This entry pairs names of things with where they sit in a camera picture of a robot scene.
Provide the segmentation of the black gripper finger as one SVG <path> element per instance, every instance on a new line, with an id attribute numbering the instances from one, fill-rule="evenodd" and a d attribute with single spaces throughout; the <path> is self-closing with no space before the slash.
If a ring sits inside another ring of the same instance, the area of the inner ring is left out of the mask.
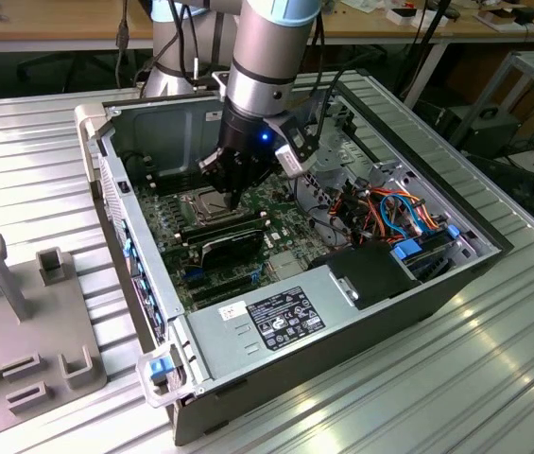
<path id="1" fill-rule="evenodd" d="M 199 169 L 203 178 L 224 195 L 228 209 L 238 206 L 238 170 L 235 151 L 232 148 L 216 148 L 209 156 L 201 160 Z"/>
<path id="2" fill-rule="evenodd" d="M 274 158 L 260 160 L 257 158 L 239 158 L 237 160 L 236 203 L 244 192 L 260 185 L 277 167 Z"/>

